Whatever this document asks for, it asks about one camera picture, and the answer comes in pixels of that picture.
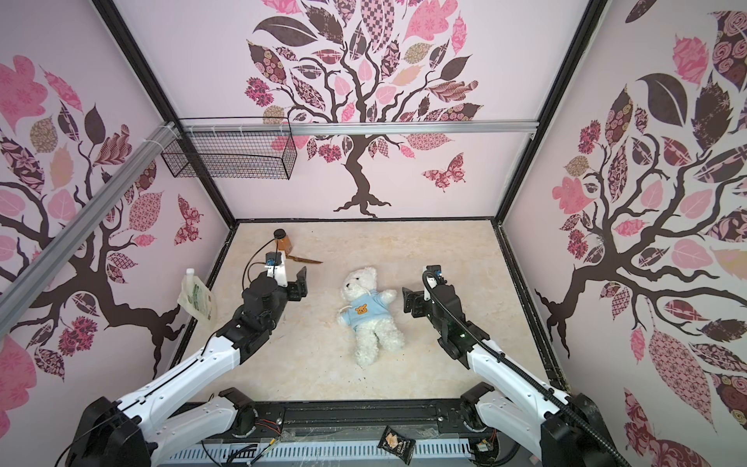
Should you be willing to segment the light blue bear hoodie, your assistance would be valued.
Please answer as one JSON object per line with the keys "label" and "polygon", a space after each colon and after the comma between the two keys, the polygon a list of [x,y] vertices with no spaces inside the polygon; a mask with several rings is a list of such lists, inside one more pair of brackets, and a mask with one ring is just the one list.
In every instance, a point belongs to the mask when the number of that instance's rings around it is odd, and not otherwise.
{"label": "light blue bear hoodie", "polygon": [[338,314],[338,322],[357,331],[364,323],[391,318],[389,306],[395,299],[396,292],[394,290],[364,293]]}

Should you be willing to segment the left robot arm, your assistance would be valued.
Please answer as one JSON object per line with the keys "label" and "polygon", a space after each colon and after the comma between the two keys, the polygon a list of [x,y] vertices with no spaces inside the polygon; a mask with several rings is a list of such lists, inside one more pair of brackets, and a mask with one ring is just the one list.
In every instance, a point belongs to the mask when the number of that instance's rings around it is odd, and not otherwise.
{"label": "left robot arm", "polygon": [[242,292],[229,322],[186,361],[122,398],[100,397],[81,415],[58,466],[158,466],[215,434],[228,431],[252,401],[229,388],[212,401],[179,414],[212,381],[237,369],[270,339],[286,305],[307,297],[307,269],[280,283],[268,270]]}

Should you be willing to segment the white teddy bear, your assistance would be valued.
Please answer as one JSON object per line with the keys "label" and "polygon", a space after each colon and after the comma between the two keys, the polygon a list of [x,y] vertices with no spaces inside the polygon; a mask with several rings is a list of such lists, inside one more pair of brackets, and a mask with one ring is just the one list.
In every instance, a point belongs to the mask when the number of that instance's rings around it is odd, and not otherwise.
{"label": "white teddy bear", "polygon": [[340,295],[345,306],[338,311],[338,322],[355,335],[354,358],[366,368],[379,358],[379,350],[394,352],[405,345],[405,336],[390,312],[397,298],[394,289],[379,291],[377,270],[365,267],[346,276]]}

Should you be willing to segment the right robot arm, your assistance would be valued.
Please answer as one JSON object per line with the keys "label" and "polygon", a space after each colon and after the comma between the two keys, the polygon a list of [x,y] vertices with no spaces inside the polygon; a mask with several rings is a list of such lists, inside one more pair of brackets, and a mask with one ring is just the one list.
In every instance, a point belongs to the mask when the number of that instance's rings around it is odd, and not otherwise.
{"label": "right robot arm", "polygon": [[593,401],[555,389],[515,362],[466,319],[453,286],[405,288],[403,298],[404,312],[427,318],[445,353],[482,379],[464,395],[465,420],[474,430],[507,435],[544,466],[624,464]]}

